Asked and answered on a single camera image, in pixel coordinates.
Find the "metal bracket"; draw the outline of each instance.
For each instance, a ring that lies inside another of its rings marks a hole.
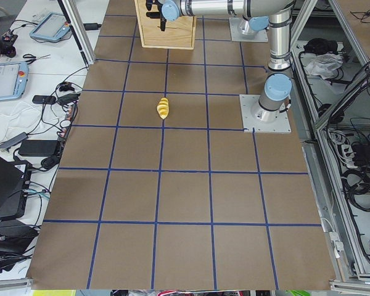
[[[289,134],[291,132],[288,116],[286,112],[280,113],[276,121],[263,123],[251,114],[251,106],[259,100],[260,95],[241,94],[241,116],[242,126],[245,133],[279,133]]]
[[[266,30],[259,31],[257,34],[253,36],[243,35],[239,32],[238,27],[241,22],[240,17],[231,17],[229,18],[230,23],[230,33],[232,36],[232,41],[238,42],[259,42],[259,43],[266,43],[269,41],[267,38]]]

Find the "white cable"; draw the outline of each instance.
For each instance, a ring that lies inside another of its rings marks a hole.
[[[332,225],[332,223],[331,223],[328,219],[326,219],[325,217],[321,217],[321,220],[326,221],[326,222],[329,224],[329,226],[331,227],[332,231],[336,232],[336,231],[335,231],[335,228],[334,228],[334,227],[333,227],[333,225]]]

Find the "laptop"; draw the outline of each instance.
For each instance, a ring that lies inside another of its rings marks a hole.
[[[16,164],[0,157],[0,220],[16,219],[24,214],[27,195],[22,189],[28,188],[31,175],[27,168],[28,162]]]

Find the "white desk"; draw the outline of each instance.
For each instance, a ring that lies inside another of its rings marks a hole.
[[[102,23],[105,11],[107,9],[109,0],[77,0],[78,10],[84,22],[97,22]],[[56,1],[50,0],[28,0],[28,2],[23,7],[22,11],[18,15],[18,19],[22,20],[32,20],[32,16],[41,12],[44,8],[53,12],[60,12],[59,5]],[[22,23],[15,23],[12,28],[19,27]],[[32,27],[25,27],[18,29],[15,33],[18,34],[18,40],[16,40],[14,46],[17,50],[17,55],[13,59],[7,57],[2,57],[0,63],[9,61],[23,60],[22,56],[24,54],[30,53],[35,56],[44,56],[46,54],[51,55],[51,59],[37,60],[29,67],[28,83],[26,85],[25,92],[20,99],[14,101],[0,102],[0,114],[10,114],[15,108],[29,108],[33,110],[32,112],[25,112],[22,116],[28,117],[27,119],[32,122],[36,122],[41,115],[41,105],[35,105],[31,102],[32,98],[36,94],[51,94],[55,89],[55,86],[63,81],[67,75],[77,71],[78,69],[84,67],[83,60],[79,53],[79,50],[75,44],[74,38],[71,37],[69,40],[62,41],[60,43],[37,43],[29,37],[29,32]],[[97,43],[97,38],[99,36],[99,31],[89,31],[88,36],[90,42],[95,47]],[[87,71],[83,70],[78,72],[76,75],[68,79],[68,81],[74,82],[80,86],[83,85],[86,78]],[[53,106],[53,111],[59,120],[63,119],[64,112],[58,105]],[[56,123],[57,118],[50,109],[50,106],[46,107],[44,113],[44,120],[50,123]],[[31,128],[16,128],[13,131],[9,131],[7,134],[8,138],[15,136],[22,131],[30,132],[35,124]],[[45,131],[49,128],[48,125],[40,123],[35,133]],[[31,139],[57,139],[56,129],[50,129],[48,132],[30,136]],[[11,148],[9,152],[0,151],[0,156],[8,161],[12,161],[12,151],[19,147],[19,145]],[[28,157],[30,163],[39,166],[42,157]],[[49,185],[56,168],[51,169],[48,172],[34,172],[31,175],[31,180],[40,183],[44,186]],[[38,190],[39,187],[35,185],[30,186],[31,189]],[[46,211],[48,201],[43,198],[43,206],[41,210],[41,215],[37,225],[40,225],[43,221],[44,214]],[[25,209],[25,214],[18,220],[25,224],[35,224],[38,217],[40,208],[40,199],[38,196],[30,197],[27,200],[27,205]],[[29,267],[30,260],[24,261],[22,263],[17,263],[10,271],[3,271],[0,274],[1,280],[9,279],[21,279],[25,278],[27,269]]]
[[[84,23],[102,23],[107,9],[108,0],[77,0],[77,8]],[[17,19],[32,21],[33,15],[36,15],[47,9],[51,12],[62,13],[57,1],[50,0],[28,0],[19,13]],[[16,22],[12,28],[17,28],[24,23]],[[10,62],[24,60],[24,54],[33,54],[40,57],[47,54],[50,59],[38,60],[30,65],[30,73],[34,74],[70,74],[84,67],[83,59],[79,53],[78,47],[72,36],[69,40],[59,43],[38,43],[29,37],[33,27],[19,28],[15,30],[18,35],[14,46],[17,55],[13,58],[2,57],[0,62]],[[95,48],[99,31],[87,31],[89,40]],[[78,72],[77,75],[86,75],[86,70]]]

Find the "plastic bag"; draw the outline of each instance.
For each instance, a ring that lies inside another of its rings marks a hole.
[[[338,54],[317,55],[304,70],[308,75],[320,76],[322,79],[333,78],[337,75],[336,69],[343,64],[343,57]]]

